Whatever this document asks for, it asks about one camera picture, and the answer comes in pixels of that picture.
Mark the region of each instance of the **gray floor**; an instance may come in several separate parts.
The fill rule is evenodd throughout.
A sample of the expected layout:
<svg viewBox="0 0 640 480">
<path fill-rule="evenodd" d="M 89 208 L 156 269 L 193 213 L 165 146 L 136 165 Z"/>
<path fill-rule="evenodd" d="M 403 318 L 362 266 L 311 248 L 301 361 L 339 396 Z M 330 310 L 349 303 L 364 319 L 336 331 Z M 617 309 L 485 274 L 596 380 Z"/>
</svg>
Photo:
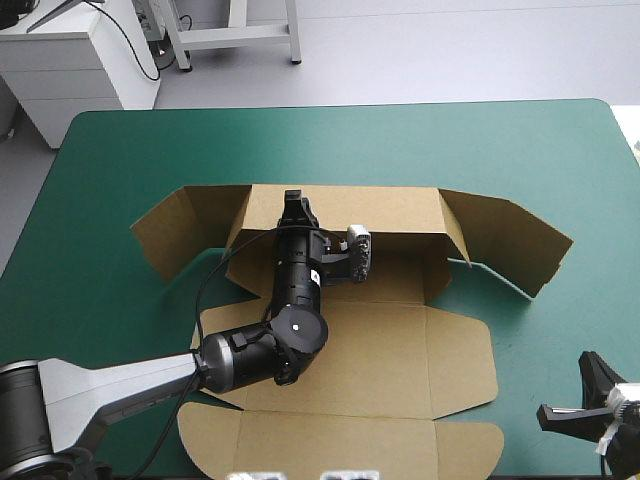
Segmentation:
<svg viewBox="0 0 640 480">
<path fill-rule="evenodd" d="M 286 46 L 194 53 L 163 72 L 157 108 L 595 97 L 640 105 L 640 2 L 298 0 L 303 63 Z M 196 28 L 224 4 L 180 0 Z M 284 17 L 249 0 L 249 18 Z M 0 272 L 53 161 L 27 118 L 0 144 Z"/>
</svg>

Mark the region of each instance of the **cardboard box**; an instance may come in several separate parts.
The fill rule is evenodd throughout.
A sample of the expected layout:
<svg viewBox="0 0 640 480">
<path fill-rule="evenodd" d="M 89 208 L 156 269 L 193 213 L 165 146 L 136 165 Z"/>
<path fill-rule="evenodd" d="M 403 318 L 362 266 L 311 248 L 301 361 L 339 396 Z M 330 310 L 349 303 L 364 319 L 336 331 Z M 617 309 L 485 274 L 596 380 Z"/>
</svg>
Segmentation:
<svg viewBox="0 0 640 480">
<path fill-rule="evenodd" d="M 180 435 L 194 463 L 218 479 L 270 470 L 303 480 L 336 469 L 379 470 L 386 480 L 488 476 L 502 451 L 499 428 L 436 420 L 496 397 L 489 331 L 425 303 L 450 280 L 447 257 L 484 263 L 535 296 L 571 240 L 509 201 L 426 187 L 189 186 L 132 228 L 171 279 L 202 250 L 273 228 L 289 188 L 303 190 L 324 228 L 367 226 L 369 279 L 323 289 L 329 341 L 296 384 L 223 395 L 244 412 L 182 407 Z M 260 299 L 203 312 L 205 333 L 260 318 L 272 242 L 256 242 L 227 270 Z"/>
</svg>

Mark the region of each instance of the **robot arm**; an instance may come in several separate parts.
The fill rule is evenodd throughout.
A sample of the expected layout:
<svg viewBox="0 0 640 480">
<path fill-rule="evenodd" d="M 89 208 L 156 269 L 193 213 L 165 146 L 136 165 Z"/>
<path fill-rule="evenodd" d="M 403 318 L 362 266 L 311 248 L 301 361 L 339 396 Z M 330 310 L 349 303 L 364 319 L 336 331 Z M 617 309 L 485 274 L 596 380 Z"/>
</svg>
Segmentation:
<svg viewBox="0 0 640 480">
<path fill-rule="evenodd" d="M 597 443 L 616 480 L 640 473 L 640 384 L 627 383 L 595 352 L 578 363 L 582 408 L 541 405 L 540 427 Z"/>
<path fill-rule="evenodd" d="M 278 226 L 270 318 L 207 335 L 198 351 L 142 362 L 88 370 L 52 358 L 0 367 L 0 480 L 64 480 L 109 425 L 188 391 L 294 383 L 328 338 L 321 286 L 364 281 L 371 236 L 351 226 L 332 253 L 299 190 L 285 193 Z"/>
</svg>

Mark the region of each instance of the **black cable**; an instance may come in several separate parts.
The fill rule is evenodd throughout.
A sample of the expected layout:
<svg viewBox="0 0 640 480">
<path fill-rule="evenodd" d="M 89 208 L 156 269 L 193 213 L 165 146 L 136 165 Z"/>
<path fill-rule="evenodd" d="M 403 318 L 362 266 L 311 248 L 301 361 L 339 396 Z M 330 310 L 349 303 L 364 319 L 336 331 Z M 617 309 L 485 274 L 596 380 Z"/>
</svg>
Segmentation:
<svg viewBox="0 0 640 480">
<path fill-rule="evenodd" d="M 198 290 L 198 294 L 196 295 L 196 324 L 198 326 L 198 336 L 200 338 L 200 347 L 202 346 L 202 341 L 204 339 L 203 329 L 202 329 L 202 321 L 200 320 L 200 301 L 201 301 L 202 294 L 204 293 L 204 289 L 207 286 L 207 284 L 209 283 L 209 281 L 211 280 L 211 278 L 213 277 L 213 275 L 215 275 L 215 273 L 218 270 L 220 270 L 220 268 L 223 265 L 225 265 L 227 262 L 229 262 L 229 260 L 231 260 L 234 256 L 236 256 L 239 252 L 241 252 L 243 249 L 245 249 L 249 245 L 253 244 L 254 242 L 258 241 L 259 239 L 265 237 L 266 235 L 268 235 L 270 233 L 273 233 L 273 232 L 276 232 L 276 231 L 281 231 L 281 230 L 289 230 L 289 229 L 317 230 L 317 231 L 323 232 L 323 233 L 328 234 L 328 235 L 333 235 L 338 240 L 342 240 L 342 237 L 340 237 L 337 233 L 331 232 L 329 230 L 325 230 L 324 228 L 311 227 L 311 226 L 299 226 L 299 225 L 286 225 L 286 226 L 282 226 L 282 227 L 275 227 L 275 228 L 272 228 L 271 230 L 266 230 L 266 231 L 264 231 L 262 233 L 259 233 L 255 237 L 250 238 L 249 240 L 244 242 L 242 245 L 240 245 L 238 248 L 233 250 L 231 253 L 229 253 L 229 255 L 223 257 L 222 259 L 220 259 L 220 262 L 218 262 L 218 264 L 207 274 L 206 278 L 200 284 L 200 288 Z M 265 311 L 265 314 L 268 314 L 269 310 L 270 310 L 270 305 L 267 307 L 267 310 Z M 263 335 L 265 335 L 267 333 L 271 334 L 271 335 L 274 335 L 274 332 L 265 330 L 264 332 L 261 332 L 261 334 L 259 336 L 261 337 L 261 336 L 263 336 Z M 284 348 L 285 352 L 288 354 L 289 357 L 293 356 L 293 353 L 290 351 L 290 349 L 289 349 L 288 345 L 286 345 L 286 343 L 284 343 L 284 345 L 282 347 Z M 184 400 L 187 398 L 187 395 L 191 391 L 191 387 L 192 387 L 193 383 L 197 380 L 197 378 L 198 378 L 198 370 L 196 370 L 193 373 L 193 375 L 189 378 L 189 381 L 187 382 L 186 386 L 184 387 L 184 390 L 180 394 L 180 397 L 178 398 L 178 401 L 176 402 L 176 405 L 173 407 L 173 410 L 171 411 L 171 414 L 169 415 L 169 418 L 167 419 L 167 423 L 165 424 L 164 428 L 162 429 L 162 432 L 160 433 L 160 435 L 158 436 L 158 439 L 156 440 L 156 443 L 153 446 L 153 449 L 151 450 L 149 455 L 147 456 L 146 460 L 144 461 L 144 463 L 142 463 L 142 465 L 140 465 L 140 467 L 138 467 L 136 472 L 133 475 L 131 475 L 130 477 L 128 477 L 126 480 L 138 480 L 138 478 L 140 478 L 140 476 L 145 472 L 145 470 L 147 468 L 149 468 L 149 466 L 153 463 L 153 460 L 155 459 L 156 455 L 160 451 L 160 448 L 162 447 L 162 444 L 164 443 L 165 439 L 167 438 L 167 435 L 169 434 L 169 431 L 171 430 L 171 427 L 175 423 L 175 420 L 176 420 L 176 417 L 178 416 L 178 411 L 180 410 L 180 407 L 184 403 Z"/>
<path fill-rule="evenodd" d="M 189 377 L 189 381 L 187 382 L 187 385 L 185 386 L 184 390 L 180 394 L 180 397 L 178 398 L 178 401 L 176 402 L 175 407 L 173 407 L 173 410 L 171 411 L 171 415 L 169 415 L 167 423 L 165 424 L 164 428 L 162 429 L 162 432 L 160 432 L 160 435 L 158 436 L 158 439 L 156 440 L 156 444 L 151 449 L 151 452 L 149 452 L 149 455 L 147 456 L 147 459 L 144 461 L 144 463 L 142 465 L 140 465 L 140 467 L 138 467 L 136 472 L 133 475 L 131 475 L 129 478 L 127 478 L 126 480 L 137 480 L 145 472 L 145 470 L 147 468 L 149 468 L 149 466 L 153 463 L 153 461 L 156 458 L 156 455 L 160 451 L 160 447 L 162 447 L 162 444 L 164 443 L 165 439 L 167 438 L 167 435 L 169 434 L 169 431 L 171 430 L 171 427 L 173 427 L 173 424 L 176 421 L 176 417 L 178 416 L 178 411 L 180 410 L 180 407 L 184 403 L 185 398 L 187 398 L 187 395 L 191 391 L 191 386 L 193 385 L 193 382 L 197 378 L 198 378 L 198 370 L 196 369 L 196 371 L 193 372 L 193 375 L 191 375 L 191 377 Z"/>
<path fill-rule="evenodd" d="M 160 72 L 158 72 L 158 75 L 155 77 L 152 77 L 151 75 L 149 75 L 147 73 L 147 71 L 144 69 L 144 67 L 142 66 L 142 63 L 140 62 L 140 59 L 138 58 L 138 53 L 136 52 L 136 49 L 133 48 L 133 44 L 131 43 L 131 40 L 129 39 L 129 36 L 126 34 L 126 32 L 123 30 L 123 28 L 120 26 L 120 24 L 116 21 L 115 18 L 113 18 L 111 15 L 109 15 L 107 12 L 105 12 L 102 8 L 98 7 L 97 5 L 94 5 L 93 3 L 91 3 L 89 0 L 82 0 L 84 3 L 86 3 L 87 5 L 92 6 L 93 8 L 95 8 L 98 12 L 102 13 L 104 16 L 106 16 L 109 20 L 111 20 L 113 22 L 113 24 L 118 27 L 118 30 L 120 30 L 120 33 L 122 33 L 122 36 L 124 37 L 124 39 L 127 41 L 127 43 L 129 44 L 129 48 L 131 49 L 131 52 L 133 53 L 133 57 L 136 59 L 136 63 L 138 64 L 138 67 L 140 67 L 140 70 L 142 71 L 142 73 L 144 74 L 145 77 L 147 77 L 149 80 L 151 80 L 152 82 L 157 82 L 158 80 L 160 80 Z"/>
<path fill-rule="evenodd" d="M 604 456 L 600 455 L 600 476 L 603 478 L 607 478 L 607 468 L 604 461 Z"/>
<path fill-rule="evenodd" d="M 184 20 L 185 18 L 189 19 L 189 26 L 187 27 L 187 29 L 191 30 L 191 27 L 193 27 L 193 18 L 191 18 L 191 15 L 183 15 L 180 17 L 180 21 Z"/>
<path fill-rule="evenodd" d="M 267 235 L 269 235 L 271 233 L 274 233 L 274 232 L 279 232 L 279 231 L 282 231 L 282 230 L 292 230 L 292 229 L 317 230 L 317 231 L 322 232 L 322 233 L 327 234 L 327 235 L 333 235 L 335 238 L 338 239 L 338 241 L 342 240 L 342 237 L 340 237 L 340 235 L 338 235 L 337 233 L 334 233 L 334 232 L 332 232 L 330 230 L 326 230 L 324 228 L 312 227 L 312 226 L 307 226 L 307 225 L 302 225 L 302 226 L 301 225 L 284 225 L 284 226 L 280 226 L 280 227 L 274 227 L 274 228 L 272 228 L 270 230 L 265 230 L 264 232 L 261 232 L 261 233 L 257 234 L 256 236 L 254 236 L 254 237 L 250 238 L 249 240 L 247 240 L 246 242 L 244 242 L 242 245 L 240 245 L 235 250 L 231 251 L 228 255 L 223 256 L 222 259 L 220 259 L 220 262 L 218 262 L 218 264 L 214 268 L 211 269 L 211 271 L 207 274 L 205 279 L 202 281 L 202 283 L 200 284 L 200 288 L 198 289 L 198 293 L 196 294 L 195 319 L 196 319 L 196 326 L 198 328 L 198 339 L 199 339 L 199 342 L 200 342 L 198 348 L 201 348 L 202 342 L 204 340 L 204 329 L 202 327 L 202 320 L 200 319 L 200 302 L 202 300 L 202 295 L 204 294 L 204 290 L 205 290 L 207 284 L 213 278 L 213 276 L 216 274 L 216 272 L 218 272 L 223 265 L 225 265 L 229 260 L 231 260 L 233 257 L 235 257 L 238 253 L 240 253 L 242 250 L 244 250 L 246 247 L 248 247 L 249 245 L 253 244 L 254 242 L 257 242 L 261 238 L 264 238 Z"/>
<path fill-rule="evenodd" d="M 188 30 L 191 30 L 191 27 L 193 27 L 193 18 L 191 18 L 191 15 L 183 15 L 180 17 L 180 21 L 182 22 L 185 18 L 189 19 L 189 26 L 187 27 Z M 171 61 L 166 64 L 164 67 L 158 67 L 158 64 L 156 64 L 156 68 L 158 69 L 159 72 L 161 72 L 162 70 L 166 70 L 167 68 L 169 68 L 171 65 L 173 65 L 176 61 L 176 54 L 173 54 L 173 58 L 171 59 Z"/>
</svg>

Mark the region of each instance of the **white sticker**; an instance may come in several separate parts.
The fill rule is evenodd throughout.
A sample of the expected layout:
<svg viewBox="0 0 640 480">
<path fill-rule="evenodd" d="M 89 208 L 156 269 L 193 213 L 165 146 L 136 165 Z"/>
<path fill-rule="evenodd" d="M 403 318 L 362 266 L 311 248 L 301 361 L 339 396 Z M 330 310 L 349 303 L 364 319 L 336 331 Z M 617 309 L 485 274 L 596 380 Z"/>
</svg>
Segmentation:
<svg viewBox="0 0 640 480">
<path fill-rule="evenodd" d="M 311 280 L 316 282 L 319 287 L 322 286 L 322 285 L 320 285 L 320 274 L 318 272 L 316 272 L 315 270 L 311 270 Z"/>
</svg>

